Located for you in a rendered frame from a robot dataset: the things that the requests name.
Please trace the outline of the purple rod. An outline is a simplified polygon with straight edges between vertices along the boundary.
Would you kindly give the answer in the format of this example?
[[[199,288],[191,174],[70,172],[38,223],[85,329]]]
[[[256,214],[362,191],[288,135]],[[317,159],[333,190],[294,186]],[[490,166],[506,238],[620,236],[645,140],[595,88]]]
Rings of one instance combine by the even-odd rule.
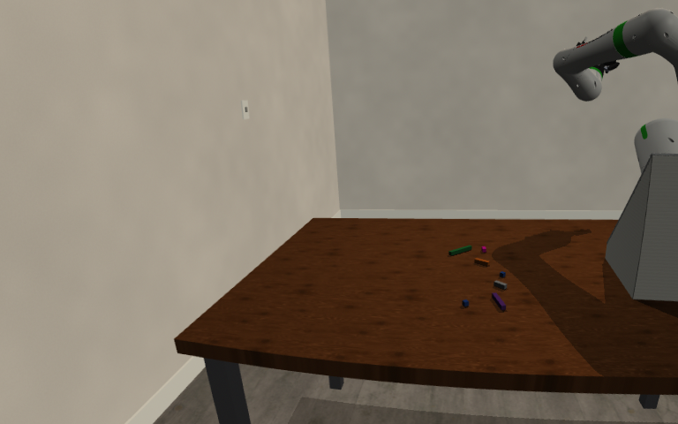
[[[501,310],[506,310],[505,303],[502,301],[502,299],[499,297],[499,295],[496,292],[492,293],[492,298]]]

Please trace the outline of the green rod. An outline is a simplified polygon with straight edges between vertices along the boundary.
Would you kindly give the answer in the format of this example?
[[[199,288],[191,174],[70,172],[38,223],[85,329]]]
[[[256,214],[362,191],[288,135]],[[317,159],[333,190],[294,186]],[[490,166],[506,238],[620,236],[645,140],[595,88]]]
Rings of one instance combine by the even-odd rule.
[[[452,251],[448,251],[448,254],[449,255],[459,254],[459,253],[462,253],[462,252],[465,252],[465,251],[468,251],[468,250],[471,250],[471,249],[472,249],[472,246],[464,246],[464,247],[457,248],[457,249],[452,250]]]

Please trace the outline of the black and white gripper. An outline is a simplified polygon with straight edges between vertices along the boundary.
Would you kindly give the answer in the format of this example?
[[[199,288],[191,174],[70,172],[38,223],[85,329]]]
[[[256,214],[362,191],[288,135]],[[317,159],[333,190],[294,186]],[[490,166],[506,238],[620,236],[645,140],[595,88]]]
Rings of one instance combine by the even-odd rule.
[[[587,41],[587,37],[585,37],[585,39],[584,39],[584,41],[582,42],[582,44],[586,43],[586,41]],[[579,43],[577,44],[577,46],[582,45],[582,44],[579,42]],[[604,65],[605,73],[608,73],[608,72],[612,71],[613,69],[617,68],[619,64],[620,64],[620,63],[619,63],[619,62],[616,62],[616,60],[615,60],[615,61],[611,61],[611,62],[608,62],[608,63],[604,63],[604,64],[602,64],[602,65]],[[607,67],[605,67],[605,66],[607,66]],[[610,70],[610,71],[609,71],[609,70]]]

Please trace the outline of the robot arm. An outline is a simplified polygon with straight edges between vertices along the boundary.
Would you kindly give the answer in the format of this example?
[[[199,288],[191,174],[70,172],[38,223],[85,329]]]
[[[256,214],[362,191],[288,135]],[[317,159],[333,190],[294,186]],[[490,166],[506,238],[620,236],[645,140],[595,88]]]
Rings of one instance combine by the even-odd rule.
[[[678,17],[670,10],[651,9],[592,41],[563,49],[555,55],[553,66],[576,97],[588,102],[601,92],[602,64],[652,52],[674,66],[678,82]],[[634,144],[642,173],[652,153],[678,154],[678,121],[660,118],[645,124]]]

